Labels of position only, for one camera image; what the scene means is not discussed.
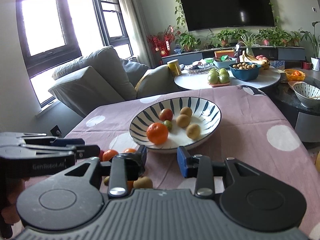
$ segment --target power outlet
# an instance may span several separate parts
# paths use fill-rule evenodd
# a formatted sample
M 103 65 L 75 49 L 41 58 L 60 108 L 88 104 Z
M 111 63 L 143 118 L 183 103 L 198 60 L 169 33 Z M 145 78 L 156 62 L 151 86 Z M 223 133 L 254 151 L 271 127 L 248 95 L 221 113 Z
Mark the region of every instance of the power outlet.
M 58 125 L 56 125 L 55 127 L 53 127 L 53 128 L 50 130 L 50 132 L 51 132 L 52 136 L 62 138 L 62 133 L 61 133 L 61 130 L 59 129 Z

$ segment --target armrest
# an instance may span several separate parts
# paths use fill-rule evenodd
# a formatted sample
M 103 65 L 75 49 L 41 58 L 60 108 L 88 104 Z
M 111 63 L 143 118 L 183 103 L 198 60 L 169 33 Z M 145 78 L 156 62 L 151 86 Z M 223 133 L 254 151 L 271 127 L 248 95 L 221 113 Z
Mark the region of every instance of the armrest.
M 137 98 L 151 97 L 179 92 L 179 87 L 174 83 L 168 65 L 162 65 L 148 70 L 146 75 L 136 86 Z
M 82 117 L 99 106 L 125 101 L 91 66 L 57 79 L 48 91 Z

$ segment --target white planter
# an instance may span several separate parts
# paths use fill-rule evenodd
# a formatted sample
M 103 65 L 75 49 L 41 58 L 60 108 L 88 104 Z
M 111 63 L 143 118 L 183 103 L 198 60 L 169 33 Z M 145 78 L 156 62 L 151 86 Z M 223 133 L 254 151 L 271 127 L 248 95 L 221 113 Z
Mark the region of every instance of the white planter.
M 317 59 L 317 58 L 314 58 L 312 57 L 311 58 L 311 63 L 312 63 L 312 69 L 315 70 L 315 71 L 320 71 L 320 59 Z

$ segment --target finger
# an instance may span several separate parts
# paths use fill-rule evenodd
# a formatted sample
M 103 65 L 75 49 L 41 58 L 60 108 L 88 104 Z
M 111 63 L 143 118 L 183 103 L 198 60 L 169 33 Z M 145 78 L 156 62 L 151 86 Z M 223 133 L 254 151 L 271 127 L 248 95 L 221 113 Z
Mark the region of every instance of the finger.
M 15 224 L 20 220 L 15 205 L 5 207 L 3 210 L 1 210 L 1 215 L 7 224 Z
M 10 183 L 7 187 L 8 189 L 8 194 L 7 194 L 7 198 L 8 201 L 10 202 L 10 204 L 15 204 L 17 201 L 18 196 L 20 195 L 20 193 L 22 191 L 25 190 L 25 185 L 24 185 L 24 181 L 22 179 L 18 180 L 15 183 Z

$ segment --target yellow basket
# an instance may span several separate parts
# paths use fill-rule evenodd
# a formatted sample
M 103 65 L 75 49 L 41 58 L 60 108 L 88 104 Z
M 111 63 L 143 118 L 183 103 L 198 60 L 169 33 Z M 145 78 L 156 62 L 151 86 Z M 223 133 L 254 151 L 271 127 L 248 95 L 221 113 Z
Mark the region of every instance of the yellow basket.
M 298 71 L 301 76 L 294 76 L 293 73 L 295 71 Z M 287 79 L 288 81 L 304 81 L 305 77 L 306 77 L 306 74 L 303 73 L 302 71 L 300 70 L 294 70 L 294 69 L 285 69 L 284 70 L 285 74 L 287 75 Z

